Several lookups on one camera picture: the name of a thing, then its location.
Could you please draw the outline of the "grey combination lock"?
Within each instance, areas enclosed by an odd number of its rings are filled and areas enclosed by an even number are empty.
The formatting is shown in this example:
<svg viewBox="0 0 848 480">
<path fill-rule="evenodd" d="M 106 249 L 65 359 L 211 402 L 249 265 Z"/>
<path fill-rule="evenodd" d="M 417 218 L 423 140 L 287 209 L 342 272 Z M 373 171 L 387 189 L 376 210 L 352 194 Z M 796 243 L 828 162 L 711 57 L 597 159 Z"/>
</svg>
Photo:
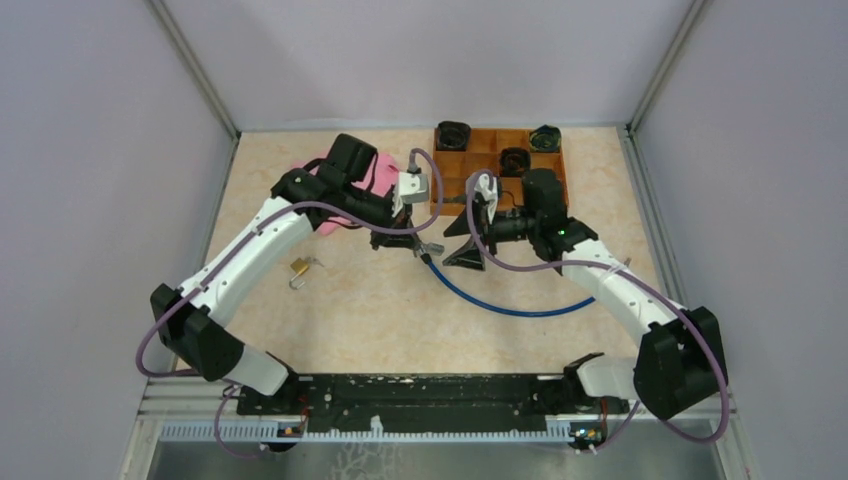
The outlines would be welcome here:
<svg viewBox="0 0 848 480">
<path fill-rule="evenodd" d="M 437 243 L 419 243 L 416 247 L 413 248 L 413 253 L 416 257 L 423 257 L 425 255 L 429 256 L 441 256 L 444 253 L 444 246 Z"/>
</svg>

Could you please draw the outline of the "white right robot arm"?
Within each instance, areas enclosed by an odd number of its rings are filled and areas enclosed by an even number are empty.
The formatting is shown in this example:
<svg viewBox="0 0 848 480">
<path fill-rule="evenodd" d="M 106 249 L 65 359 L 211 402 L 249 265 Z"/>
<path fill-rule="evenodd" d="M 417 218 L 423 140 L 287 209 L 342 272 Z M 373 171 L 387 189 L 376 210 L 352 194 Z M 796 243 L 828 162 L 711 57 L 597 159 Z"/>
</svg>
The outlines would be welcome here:
<svg viewBox="0 0 848 480">
<path fill-rule="evenodd" d="M 538 270 L 555 270 L 584 288 L 622 325 L 638 351 L 633 358 L 590 354 L 569 364 L 563 398 L 576 412 L 590 411 L 602 397 L 640 401 L 667 421 L 717 394 L 729 406 L 726 366 L 716 317 L 688 309 L 638 278 L 617 260 L 599 235 L 568 213 L 564 186 L 553 170 L 535 168 L 521 178 L 523 203 L 497 209 L 499 182 L 489 170 L 465 183 L 464 218 L 446 236 L 468 235 L 468 255 L 495 260 L 497 246 L 526 240 L 541 259 Z"/>
</svg>

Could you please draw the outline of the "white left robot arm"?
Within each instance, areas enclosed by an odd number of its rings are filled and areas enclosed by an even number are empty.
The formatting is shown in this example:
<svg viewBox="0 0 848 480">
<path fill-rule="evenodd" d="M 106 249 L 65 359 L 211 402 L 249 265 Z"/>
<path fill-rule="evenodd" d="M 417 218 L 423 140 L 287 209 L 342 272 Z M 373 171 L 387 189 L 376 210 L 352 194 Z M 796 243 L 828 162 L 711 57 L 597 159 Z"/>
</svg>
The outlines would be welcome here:
<svg viewBox="0 0 848 480">
<path fill-rule="evenodd" d="M 430 200 L 430 181 L 412 165 L 378 193 L 377 159 L 373 145 L 340 134 L 325 157 L 284 173 L 253 219 L 209 264 L 177 287 L 154 290 L 155 337 L 205 380 L 241 384 L 260 393 L 273 412 L 292 411 L 300 399 L 295 371 L 227 327 L 279 258 L 330 219 L 347 218 L 378 235 L 412 236 L 406 220 L 413 204 Z"/>
</svg>

